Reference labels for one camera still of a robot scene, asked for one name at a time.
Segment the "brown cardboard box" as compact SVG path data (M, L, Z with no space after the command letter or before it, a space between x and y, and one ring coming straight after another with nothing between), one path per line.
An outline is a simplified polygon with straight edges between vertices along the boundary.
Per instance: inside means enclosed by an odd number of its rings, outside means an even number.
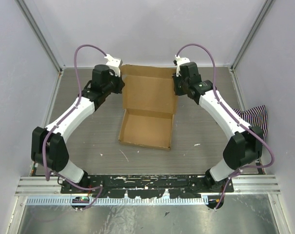
M123 65L121 144L170 150L177 96L172 67Z

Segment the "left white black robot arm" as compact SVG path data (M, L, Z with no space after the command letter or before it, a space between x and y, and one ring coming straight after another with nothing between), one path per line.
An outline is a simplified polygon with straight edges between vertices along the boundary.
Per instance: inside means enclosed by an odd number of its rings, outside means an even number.
M33 130L31 159L44 167L46 179L54 173L67 180L77 193L91 190L88 173L70 160L66 142L73 131L110 94L120 94L124 86L120 65L96 65L91 80L78 94L75 102L54 122Z

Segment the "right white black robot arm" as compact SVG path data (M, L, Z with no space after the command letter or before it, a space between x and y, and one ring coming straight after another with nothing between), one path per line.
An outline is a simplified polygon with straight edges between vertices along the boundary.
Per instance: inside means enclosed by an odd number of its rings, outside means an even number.
M222 188L223 181L234 171L262 156L264 132L241 119L221 98L218 90L213 89L211 81L201 79L195 62L182 58L176 59L174 64L177 67L173 74L175 95L187 95L205 109L228 139L221 161L205 173L206 188L214 193Z

